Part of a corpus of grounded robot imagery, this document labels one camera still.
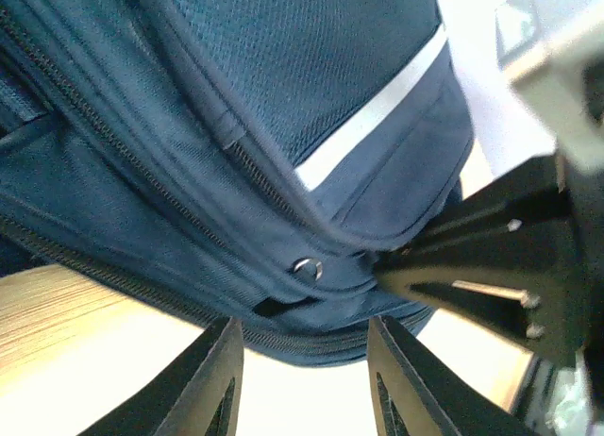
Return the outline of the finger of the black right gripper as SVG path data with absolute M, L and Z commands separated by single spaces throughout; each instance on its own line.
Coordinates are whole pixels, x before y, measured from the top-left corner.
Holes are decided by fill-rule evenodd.
M 420 252 L 495 234 L 511 234 L 569 216 L 568 191 L 545 171 L 512 171 L 443 211 L 411 242 L 381 256 L 379 266 L 395 266 Z
M 585 291 L 569 276 L 484 268 L 376 270 L 382 289 L 457 313 L 550 361 L 572 361 L 585 339 Z

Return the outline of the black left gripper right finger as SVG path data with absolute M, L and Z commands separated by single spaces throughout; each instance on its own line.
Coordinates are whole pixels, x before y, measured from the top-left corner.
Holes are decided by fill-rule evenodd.
M 533 435 L 478 394 L 392 317 L 369 322 L 367 362 L 379 435 Z

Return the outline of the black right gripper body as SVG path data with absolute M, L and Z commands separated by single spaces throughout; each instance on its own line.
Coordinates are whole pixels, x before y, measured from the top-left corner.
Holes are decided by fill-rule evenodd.
M 569 193 L 582 270 L 591 288 L 586 358 L 603 359 L 603 170 L 585 175 L 561 152 L 556 160 L 559 182 Z

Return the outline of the navy blue student backpack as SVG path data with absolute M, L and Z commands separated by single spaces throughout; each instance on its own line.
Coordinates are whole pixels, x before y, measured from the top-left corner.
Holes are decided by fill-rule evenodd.
M 433 315 L 379 258 L 461 200 L 437 0 L 1 0 L 1 273 L 58 263 L 299 366 Z

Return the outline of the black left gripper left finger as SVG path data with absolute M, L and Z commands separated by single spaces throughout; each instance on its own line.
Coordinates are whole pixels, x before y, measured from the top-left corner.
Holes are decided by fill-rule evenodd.
M 243 332 L 217 318 L 145 387 L 84 435 L 234 435 L 243 381 Z

